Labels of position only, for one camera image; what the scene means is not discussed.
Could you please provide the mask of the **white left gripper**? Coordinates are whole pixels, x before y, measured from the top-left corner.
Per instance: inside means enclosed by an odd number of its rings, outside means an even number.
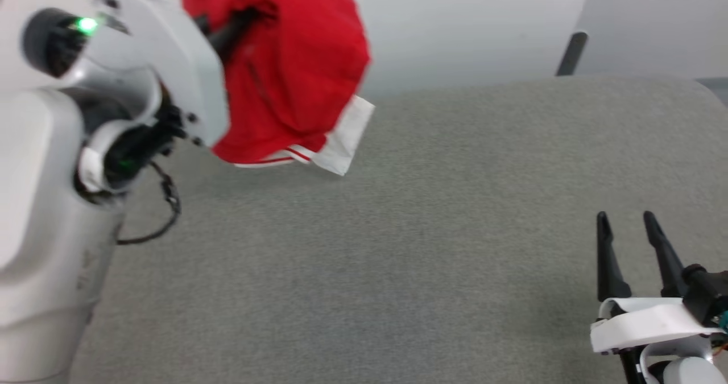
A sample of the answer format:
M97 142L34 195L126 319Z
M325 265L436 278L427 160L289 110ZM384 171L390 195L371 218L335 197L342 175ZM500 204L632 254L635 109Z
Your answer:
M130 32L141 57L166 86L172 102L197 120L185 132L213 147L229 129L229 106L221 60L228 60L258 17L235 11L208 39L189 14L165 0L113 0L109 10Z

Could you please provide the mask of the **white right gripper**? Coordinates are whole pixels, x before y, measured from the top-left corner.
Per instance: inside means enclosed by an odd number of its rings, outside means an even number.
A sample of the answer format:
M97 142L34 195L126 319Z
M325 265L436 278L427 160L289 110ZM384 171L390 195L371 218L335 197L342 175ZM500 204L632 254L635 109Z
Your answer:
M648 242L655 250L663 298L630 298L613 248L614 233L606 212L597 221L598 321L590 326L593 353L634 348L694 336L722 334L718 327L705 327L684 306L687 286L684 266L652 211L643 214Z

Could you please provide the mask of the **red white basketball jersey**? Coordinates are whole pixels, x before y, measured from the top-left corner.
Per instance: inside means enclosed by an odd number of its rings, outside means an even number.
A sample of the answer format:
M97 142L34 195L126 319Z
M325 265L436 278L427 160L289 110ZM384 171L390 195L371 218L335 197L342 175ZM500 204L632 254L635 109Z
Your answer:
M219 31L252 14L224 60L230 127L213 152L240 168L314 163L344 176L374 114L355 0L182 0Z

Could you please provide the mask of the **dark grey metal pole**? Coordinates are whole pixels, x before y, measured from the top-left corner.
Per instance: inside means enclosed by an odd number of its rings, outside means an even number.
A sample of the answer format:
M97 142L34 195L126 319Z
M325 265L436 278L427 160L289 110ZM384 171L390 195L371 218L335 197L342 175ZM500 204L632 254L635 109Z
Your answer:
M557 68L557 77L574 75L588 41L587 32L578 31L572 34Z

